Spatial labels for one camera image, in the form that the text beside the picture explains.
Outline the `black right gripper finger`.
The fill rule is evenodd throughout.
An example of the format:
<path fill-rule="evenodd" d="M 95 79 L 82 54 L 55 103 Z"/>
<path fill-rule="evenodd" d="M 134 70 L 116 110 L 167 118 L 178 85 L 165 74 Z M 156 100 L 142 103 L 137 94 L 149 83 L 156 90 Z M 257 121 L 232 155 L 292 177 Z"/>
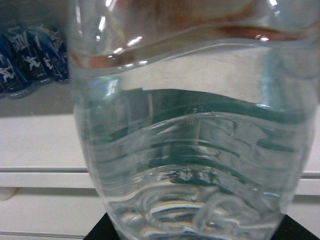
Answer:
<path fill-rule="evenodd" d="M 120 240 L 115 227 L 107 213 L 85 236 L 85 240 Z M 319 240 L 317 236 L 286 215 L 273 234 L 272 240 Z"/>

